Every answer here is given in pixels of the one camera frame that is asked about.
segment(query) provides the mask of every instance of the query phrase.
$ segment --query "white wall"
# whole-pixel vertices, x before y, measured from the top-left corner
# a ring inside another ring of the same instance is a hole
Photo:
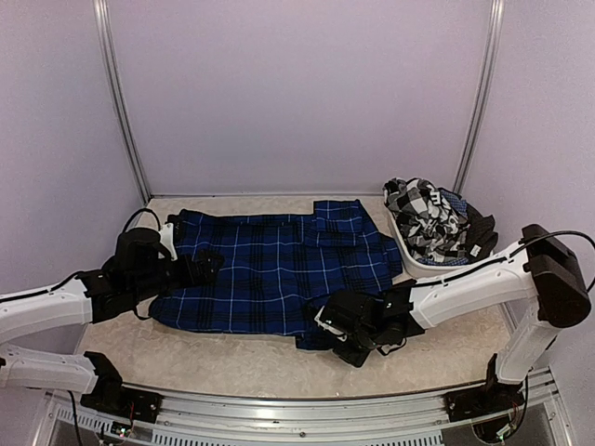
[[[0,293],[94,269],[140,199],[91,1],[0,1]],[[72,352],[80,327],[18,341]],[[41,392],[0,390],[0,443],[23,446]]]
[[[530,223],[595,235],[595,2],[508,1],[464,194],[495,214],[501,246]],[[590,282],[592,248],[563,241]],[[523,307],[515,309],[521,315]],[[581,446],[595,444],[594,346],[591,315],[561,334],[549,354]]]
[[[490,0],[110,2],[156,194],[451,186]]]

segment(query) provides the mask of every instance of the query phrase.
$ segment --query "clothing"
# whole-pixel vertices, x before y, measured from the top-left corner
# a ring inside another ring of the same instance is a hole
[[[215,283],[152,302],[153,318],[182,330],[292,335],[299,348],[330,348],[336,340],[314,321],[328,297],[341,289],[377,294],[402,272],[395,241],[359,201],[316,202],[305,216],[183,210],[172,219],[178,253],[225,257]]]
[[[394,178],[385,184],[392,211],[413,258],[424,265],[465,266],[496,248],[493,216],[482,216],[460,195],[425,179]]]
[[[467,219],[426,179],[392,179],[385,205],[395,216],[414,259],[444,264],[466,257]]]

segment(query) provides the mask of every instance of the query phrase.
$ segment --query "checkered cloth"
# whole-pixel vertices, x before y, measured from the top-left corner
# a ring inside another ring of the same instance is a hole
[[[444,265],[467,257],[468,221],[433,184],[420,178],[394,178],[384,191],[385,205],[394,214],[414,259]]]
[[[214,284],[152,302],[153,318],[181,330],[291,335],[299,348],[330,348],[313,320],[327,298],[341,289],[377,294],[402,272],[396,243],[359,201],[317,202],[305,216],[183,210],[176,218],[179,254],[225,257]]]

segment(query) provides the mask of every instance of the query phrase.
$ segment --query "beige table surface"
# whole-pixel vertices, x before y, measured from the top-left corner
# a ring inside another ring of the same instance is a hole
[[[378,228],[389,235],[378,197],[239,196],[154,199],[162,221],[187,208],[211,215],[310,214],[315,200],[359,198]],[[154,225],[144,216],[141,226]],[[149,302],[139,306],[146,314]],[[447,387],[484,378],[491,356],[508,341],[499,308],[487,308],[443,323],[381,357],[370,354],[361,369],[331,351],[297,350],[292,337],[195,334],[132,313],[89,325],[79,351],[112,360],[125,381],[216,395],[261,398],[336,398],[386,395]]]

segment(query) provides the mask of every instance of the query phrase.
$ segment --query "blue plaid shirt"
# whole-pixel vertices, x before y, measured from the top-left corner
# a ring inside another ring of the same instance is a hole
[[[305,216],[178,217],[178,253],[225,257],[215,283],[152,302],[153,318],[181,330],[291,335],[300,348],[329,348],[313,320],[327,298],[341,289],[377,294],[403,271],[395,241],[359,201],[316,202]]]

